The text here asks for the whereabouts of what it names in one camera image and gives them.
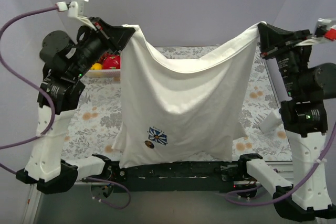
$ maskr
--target blue and white emblem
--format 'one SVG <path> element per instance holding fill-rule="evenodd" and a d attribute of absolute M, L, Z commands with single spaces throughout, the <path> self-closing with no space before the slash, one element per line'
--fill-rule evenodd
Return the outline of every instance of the blue and white emblem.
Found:
<path fill-rule="evenodd" d="M 154 127 L 149 127 L 148 139 L 159 144 L 167 145 L 167 135 Z"/>

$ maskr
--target white cloth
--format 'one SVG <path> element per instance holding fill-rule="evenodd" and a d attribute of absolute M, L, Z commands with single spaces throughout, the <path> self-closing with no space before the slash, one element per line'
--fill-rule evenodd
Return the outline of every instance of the white cloth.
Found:
<path fill-rule="evenodd" d="M 120 167 L 170 163 L 205 151 L 232 160 L 246 135 L 238 116 L 259 36 L 257 24 L 199 59 L 167 59 L 139 26 L 121 58 Z"/>

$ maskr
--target red fruit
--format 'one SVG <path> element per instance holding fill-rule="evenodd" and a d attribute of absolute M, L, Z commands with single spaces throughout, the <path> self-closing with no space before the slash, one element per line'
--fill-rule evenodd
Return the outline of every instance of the red fruit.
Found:
<path fill-rule="evenodd" d="M 120 56 L 109 56 L 103 62 L 103 69 L 120 69 Z"/>

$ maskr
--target purple cable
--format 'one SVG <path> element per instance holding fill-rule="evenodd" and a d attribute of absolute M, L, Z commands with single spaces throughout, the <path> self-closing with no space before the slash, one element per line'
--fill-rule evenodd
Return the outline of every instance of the purple cable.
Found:
<path fill-rule="evenodd" d="M 117 210 L 124 209 L 124 208 L 126 208 L 130 204 L 130 202 L 131 202 L 131 193 L 130 193 L 130 191 L 125 186 L 123 186 L 123 185 L 121 185 L 121 184 L 119 184 L 117 182 L 113 182 L 113 181 L 109 181 L 109 180 L 104 180 L 104 179 L 91 178 L 91 177 L 87 177 L 87 179 L 91 180 L 91 181 L 104 182 L 104 183 L 107 183 L 107 184 L 113 184 L 115 186 L 119 186 L 122 189 L 124 189 L 126 191 L 126 193 L 128 194 L 128 201 L 127 201 L 127 203 L 124 206 L 121 206 L 121 207 L 116 206 L 116 205 L 114 205 L 112 203 L 109 203 L 107 200 L 104 200 L 104 199 L 96 197 L 96 196 L 94 197 L 95 199 L 98 199 L 101 202 L 103 202 L 104 204 L 108 205 L 109 207 L 112 207 L 112 208 L 117 209 Z"/>
<path fill-rule="evenodd" d="M 324 157 L 326 156 L 328 150 L 330 149 L 334 139 L 335 139 L 335 135 L 336 135 L 336 123 L 334 124 L 334 127 L 332 129 L 330 138 L 327 142 L 327 145 L 325 146 L 324 150 L 321 152 L 320 156 L 318 157 L 319 160 L 323 160 Z M 249 191 L 253 191 L 258 189 L 258 187 L 256 188 L 252 188 L 252 189 L 248 189 L 248 190 L 239 190 L 239 191 L 230 191 L 229 193 L 227 193 L 225 195 L 225 199 L 233 204 L 239 205 L 239 206 L 245 206 L 245 207 L 261 207 L 261 206 L 266 206 L 266 205 L 271 205 L 277 202 L 280 202 L 286 198 L 288 198 L 289 196 L 291 196 L 293 193 L 295 193 L 305 182 L 307 182 L 307 180 L 311 177 L 311 175 L 315 172 L 315 170 L 317 169 L 317 167 L 319 166 L 318 163 L 314 164 L 313 167 L 311 168 L 311 170 L 309 171 L 309 173 L 289 192 L 287 192 L 286 194 L 280 196 L 279 198 L 270 200 L 270 201 L 266 201 L 266 202 L 259 202 L 259 203 L 246 203 L 246 202 L 238 202 L 236 200 L 232 200 L 230 199 L 230 196 L 233 196 L 236 193 L 246 193 Z"/>
<path fill-rule="evenodd" d="M 22 19 L 22 18 L 25 18 L 25 17 L 28 17 L 28 16 L 32 16 L 32 15 L 35 15 L 35 14 L 40 14 L 40 13 L 46 13 L 46 12 L 50 12 L 52 10 L 57 10 L 58 7 L 57 6 L 52 6 L 52 7 L 48 7 L 48 8 L 45 8 L 45 9 L 40 9 L 40 10 L 35 10 L 35 11 L 32 11 L 32 12 L 28 12 L 28 13 L 24 13 L 24 14 L 21 14 L 21 15 L 18 15 L 14 18 L 12 18 L 10 21 L 8 21 L 1 29 L 0 29 L 0 40 L 5 32 L 5 30 L 11 25 L 13 24 L 14 22 Z M 31 81 L 29 81 L 28 79 L 26 79 L 25 77 L 23 77 L 22 75 L 20 75 L 19 73 L 17 73 L 14 69 L 12 69 L 4 60 L 4 58 L 2 57 L 1 53 L 0 53 L 0 63 L 10 72 L 12 73 L 13 75 L 15 75 L 17 78 L 19 78 L 21 81 L 27 83 L 29 86 L 31 86 L 32 88 L 36 89 L 38 92 L 40 92 L 45 98 L 46 100 L 48 101 L 49 103 L 49 106 L 51 108 L 51 118 L 50 118 L 50 122 L 49 124 L 47 125 L 47 127 L 41 132 L 41 135 L 44 135 L 46 134 L 49 129 L 51 128 L 52 124 L 54 123 L 54 120 L 55 120 L 55 106 L 53 104 L 53 100 L 51 99 L 51 97 L 43 90 L 41 89 L 40 87 L 36 86 L 34 83 L 32 83 Z M 36 139 L 40 138 L 40 136 L 34 136 L 32 138 L 29 138 L 27 140 L 24 140 L 24 141 L 21 141 L 21 142 L 18 142 L 18 143 L 15 143 L 15 144 L 8 144 L 8 145 L 4 145 L 4 146 L 0 146 L 0 150 L 3 150 L 3 149 L 7 149 L 7 148 L 11 148 L 11 147 L 15 147 L 15 146 L 19 146 L 19 145 L 22 145 L 22 144 L 27 144 L 27 143 L 30 143 Z M 10 168 L 4 166 L 3 164 L 0 164 L 0 167 L 11 172 L 11 173 L 14 173 L 15 172 L 13 170 L 11 170 Z"/>

